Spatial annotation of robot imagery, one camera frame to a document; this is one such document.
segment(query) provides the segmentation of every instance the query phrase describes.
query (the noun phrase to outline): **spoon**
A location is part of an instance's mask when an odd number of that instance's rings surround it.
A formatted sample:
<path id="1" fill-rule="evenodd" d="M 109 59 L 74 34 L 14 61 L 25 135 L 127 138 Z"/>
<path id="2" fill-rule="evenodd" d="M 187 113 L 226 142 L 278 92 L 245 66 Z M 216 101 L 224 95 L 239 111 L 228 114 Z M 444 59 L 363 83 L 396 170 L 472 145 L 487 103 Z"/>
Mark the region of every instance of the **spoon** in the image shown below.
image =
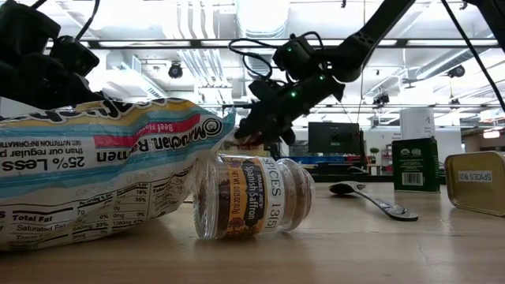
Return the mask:
<path id="1" fill-rule="evenodd" d="M 370 196 L 361 190 L 365 188 L 365 184 L 355 182 L 355 181 L 341 181 L 332 186 L 330 186 L 330 191 L 337 195 L 344 195 L 349 193 L 356 193 L 359 196 L 370 200 L 375 204 L 382 212 L 384 212 L 387 217 L 394 219 L 396 221 L 417 221 L 419 216 L 412 212 L 411 210 L 388 202 L 386 200 L 381 200 L 374 196 Z"/>

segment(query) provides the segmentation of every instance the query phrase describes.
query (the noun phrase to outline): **table surface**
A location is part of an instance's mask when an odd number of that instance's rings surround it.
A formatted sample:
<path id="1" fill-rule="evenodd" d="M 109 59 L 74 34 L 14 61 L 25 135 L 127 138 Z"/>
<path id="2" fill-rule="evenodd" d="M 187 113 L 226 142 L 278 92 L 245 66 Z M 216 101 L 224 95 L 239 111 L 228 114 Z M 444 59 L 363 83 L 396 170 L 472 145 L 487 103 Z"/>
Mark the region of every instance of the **table surface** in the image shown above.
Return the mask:
<path id="1" fill-rule="evenodd" d="M 0 254 L 0 283 L 505 283 L 505 225 L 441 194 L 366 191 L 416 211 L 388 219 L 318 184 L 299 229 L 246 241 L 198 240 L 191 204 L 127 232 L 77 245 Z"/>

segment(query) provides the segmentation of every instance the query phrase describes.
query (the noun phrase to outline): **spice jar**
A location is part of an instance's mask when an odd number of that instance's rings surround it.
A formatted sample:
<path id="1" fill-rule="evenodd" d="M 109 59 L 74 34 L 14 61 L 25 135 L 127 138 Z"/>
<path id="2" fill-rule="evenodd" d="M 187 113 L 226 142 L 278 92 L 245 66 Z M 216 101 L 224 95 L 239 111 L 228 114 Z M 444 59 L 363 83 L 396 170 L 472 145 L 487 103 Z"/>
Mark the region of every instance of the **spice jar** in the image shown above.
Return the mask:
<path id="1" fill-rule="evenodd" d="M 217 155 L 193 172 L 194 219 L 203 239 L 293 230 L 312 206 L 314 180 L 290 159 Z"/>

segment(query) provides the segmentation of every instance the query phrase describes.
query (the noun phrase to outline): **monitor screen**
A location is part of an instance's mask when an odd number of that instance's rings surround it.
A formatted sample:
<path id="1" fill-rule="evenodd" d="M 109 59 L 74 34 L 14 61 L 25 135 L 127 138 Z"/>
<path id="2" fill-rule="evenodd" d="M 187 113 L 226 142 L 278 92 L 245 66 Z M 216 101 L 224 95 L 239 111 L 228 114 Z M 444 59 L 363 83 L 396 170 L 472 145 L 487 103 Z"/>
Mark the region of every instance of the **monitor screen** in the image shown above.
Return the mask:
<path id="1" fill-rule="evenodd" d="M 359 124 L 309 122 L 309 152 L 360 155 Z"/>

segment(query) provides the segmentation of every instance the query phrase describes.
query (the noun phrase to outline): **plastic bag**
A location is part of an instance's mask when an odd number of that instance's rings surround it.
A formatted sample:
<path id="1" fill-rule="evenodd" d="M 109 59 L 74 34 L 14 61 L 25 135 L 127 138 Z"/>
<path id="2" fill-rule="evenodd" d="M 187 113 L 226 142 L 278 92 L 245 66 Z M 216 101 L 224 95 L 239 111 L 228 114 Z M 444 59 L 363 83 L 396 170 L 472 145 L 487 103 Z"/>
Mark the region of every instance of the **plastic bag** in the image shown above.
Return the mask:
<path id="1" fill-rule="evenodd" d="M 233 130 L 180 99 L 102 101 L 0 121 L 0 250 L 91 241 L 175 211 Z"/>

